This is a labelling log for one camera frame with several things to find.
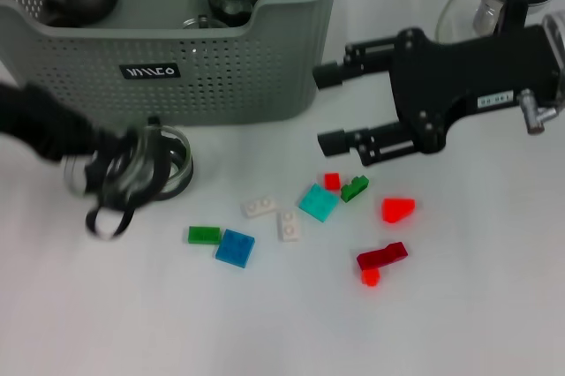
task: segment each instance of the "teal lego brick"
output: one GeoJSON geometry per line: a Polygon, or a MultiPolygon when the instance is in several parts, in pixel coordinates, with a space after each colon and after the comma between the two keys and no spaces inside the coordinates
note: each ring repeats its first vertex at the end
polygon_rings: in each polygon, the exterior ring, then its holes
{"type": "Polygon", "coordinates": [[[320,222],[325,222],[337,206],[339,198],[333,193],[326,191],[318,184],[304,196],[298,208],[308,213],[320,222]]]}

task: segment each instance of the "green lego brick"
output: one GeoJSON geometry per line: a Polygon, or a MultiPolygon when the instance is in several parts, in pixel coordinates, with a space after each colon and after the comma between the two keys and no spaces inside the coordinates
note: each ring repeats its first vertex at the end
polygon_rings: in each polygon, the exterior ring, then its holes
{"type": "Polygon", "coordinates": [[[222,241],[220,228],[197,228],[191,226],[188,229],[189,244],[219,245],[222,241]]]}
{"type": "Polygon", "coordinates": [[[369,179],[365,176],[353,177],[350,184],[345,185],[342,188],[342,199],[345,202],[350,202],[352,199],[357,197],[362,191],[367,189],[369,186],[369,179]]]}

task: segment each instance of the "label sticker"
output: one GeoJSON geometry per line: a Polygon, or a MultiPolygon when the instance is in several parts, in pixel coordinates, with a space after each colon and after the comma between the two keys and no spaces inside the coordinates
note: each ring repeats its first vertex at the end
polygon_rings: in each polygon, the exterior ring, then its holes
{"type": "Polygon", "coordinates": [[[477,99],[477,108],[485,109],[487,107],[494,107],[508,102],[514,102],[514,92],[501,92],[500,94],[481,96],[477,99]]]}
{"type": "Polygon", "coordinates": [[[122,64],[120,71],[128,80],[180,78],[180,71],[175,63],[122,64]]]}

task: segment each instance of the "blue lego brick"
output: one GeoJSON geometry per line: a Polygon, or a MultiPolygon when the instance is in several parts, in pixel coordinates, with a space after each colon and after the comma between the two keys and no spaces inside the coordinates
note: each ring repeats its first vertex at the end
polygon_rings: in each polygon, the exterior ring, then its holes
{"type": "Polygon", "coordinates": [[[314,184],[312,189],[300,201],[298,208],[323,223],[334,211],[338,202],[339,198],[337,196],[326,191],[318,184],[314,184]]]}
{"type": "Polygon", "coordinates": [[[245,268],[254,245],[254,237],[248,237],[233,230],[226,230],[215,254],[215,259],[245,268]]]}

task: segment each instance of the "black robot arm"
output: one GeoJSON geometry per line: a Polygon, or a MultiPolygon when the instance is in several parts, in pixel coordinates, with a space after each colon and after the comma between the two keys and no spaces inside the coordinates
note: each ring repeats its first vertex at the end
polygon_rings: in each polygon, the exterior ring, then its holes
{"type": "Polygon", "coordinates": [[[530,134],[562,108],[561,59],[543,26],[453,45],[419,29],[346,47],[343,64],[313,71],[319,89],[388,71],[398,122],[353,132],[323,133],[325,156],[356,149],[365,166],[407,154],[440,152],[449,127],[478,113],[520,105],[530,134]]]}

